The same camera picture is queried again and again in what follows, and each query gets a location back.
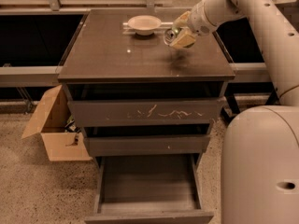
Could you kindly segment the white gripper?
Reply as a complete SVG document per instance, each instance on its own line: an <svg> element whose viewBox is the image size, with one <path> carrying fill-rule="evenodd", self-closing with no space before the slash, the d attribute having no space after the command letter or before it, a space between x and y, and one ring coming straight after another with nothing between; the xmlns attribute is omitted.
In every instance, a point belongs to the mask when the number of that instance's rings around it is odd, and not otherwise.
<svg viewBox="0 0 299 224"><path fill-rule="evenodd" d="M196 35L208 35L217 30L217 8L210 0L202 0L196 4L191 12L186 11L177 17L172 25L174 31L170 47L183 49L192 46Z"/></svg>

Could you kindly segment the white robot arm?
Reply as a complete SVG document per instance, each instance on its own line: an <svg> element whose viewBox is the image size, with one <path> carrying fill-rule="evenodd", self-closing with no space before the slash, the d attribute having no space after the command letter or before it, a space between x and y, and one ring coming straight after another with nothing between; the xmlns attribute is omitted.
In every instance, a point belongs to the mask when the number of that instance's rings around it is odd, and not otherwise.
<svg viewBox="0 0 299 224"><path fill-rule="evenodd" d="M221 153L221 224L299 224L299 33L273 0L203 0L177 18L171 47L246 17L278 105L245 110Z"/></svg>

